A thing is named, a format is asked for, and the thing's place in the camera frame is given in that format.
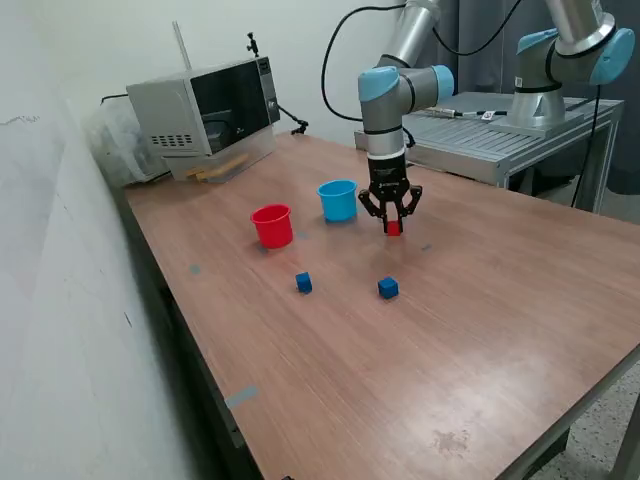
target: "blue tape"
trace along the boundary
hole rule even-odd
[[[228,398],[224,399],[224,403],[227,405],[227,408],[231,409],[237,407],[243,402],[246,402],[250,398],[255,397],[258,394],[258,389],[251,385],[250,387],[245,388],[244,390],[236,393],[235,395],[231,395]]]

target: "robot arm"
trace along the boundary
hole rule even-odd
[[[370,215],[382,219],[385,233],[390,233],[387,204],[396,206],[394,230],[399,234],[402,218],[414,212],[422,195],[422,187],[407,179],[402,117],[453,95],[454,79],[447,67],[413,68],[444,1],[408,0],[378,65],[358,78],[371,179],[359,198]],[[523,125],[563,120],[562,82],[602,85],[615,80],[635,45],[633,31],[616,30],[615,19],[603,12],[600,0],[546,3],[557,28],[528,35],[518,46],[516,96],[509,116]],[[407,192],[411,201],[405,206]]]
[[[606,85],[626,69],[635,34],[616,28],[600,0],[546,0],[556,28],[523,37],[518,44],[513,106],[507,120],[526,127],[565,119],[566,82]]]
[[[422,195],[422,187],[411,185],[407,178],[402,117],[453,95],[453,75],[447,67],[412,68],[439,18],[439,0],[408,0],[378,66],[358,78],[371,178],[369,189],[358,198],[370,215],[382,219],[389,234],[402,233],[402,219],[414,212]],[[407,192],[411,200],[405,205]],[[391,230],[388,203],[398,212]]]

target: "metal table leg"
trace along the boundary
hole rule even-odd
[[[529,480],[536,473],[538,473],[547,463],[556,458],[561,453],[567,450],[567,443],[569,442],[569,434],[571,430],[567,430],[564,434],[555,441],[553,445],[551,445],[546,452],[542,454],[542,456],[535,461],[531,467],[529,467],[529,471],[524,476],[522,480]]]
[[[597,131],[593,138],[591,153],[584,167],[584,177],[580,182],[580,190],[576,199],[576,206],[581,210],[600,213],[611,170],[611,158],[619,124],[620,114],[618,112],[612,118],[608,128]]]
[[[510,179],[509,174],[505,173],[502,177],[500,177],[500,179],[498,180],[498,183],[496,183],[496,187],[508,189],[509,179]]]
[[[627,433],[609,478],[611,480],[638,480],[640,478],[640,397],[631,414]]]
[[[615,382],[617,382],[622,376],[633,367],[638,361],[640,361],[640,345],[638,345],[627,357],[615,366],[597,385],[580,399],[571,409],[564,414],[558,421],[549,428],[533,445],[525,450],[520,457],[518,457],[511,465],[509,465],[504,472],[502,472],[496,480],[522,480],[526,477],[533,465],[541,456],[549,450],[550,447],[566,434],[567,430],[571,428],[571,425],[596,401],[606,392]],[[623,447],[620,449],[618,463],[616,464],[616,470],[611,477],[611,480],[638,480],[640,477],[640,470],[635,470],[637,476],[633,475],[629,477],[616,476],[616,471],[624,472],[627,469],[631,472],[633,468],[640,467],[640,406],[636,406],[633,413],[631,422],[629,422],[629,430],[627,436],[631,437],[630,440],[625,438]]]

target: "red cup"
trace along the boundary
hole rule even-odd
[[[291,208],[287,205],[267,205],[251,215],[260,243],[265,248],[282,248],[293,240]]]

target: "tiled floor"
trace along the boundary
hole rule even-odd
[[[573,189],[567,187],[553,192],[548,199],[567,205],[572,195]],[[623,196],[607,192],[602,215],[640,224],[640,196]],[[571,428],[566,452],[532,477],[533,480],[607,479],[622,443],[638,392],[640,363],[580,417]]]

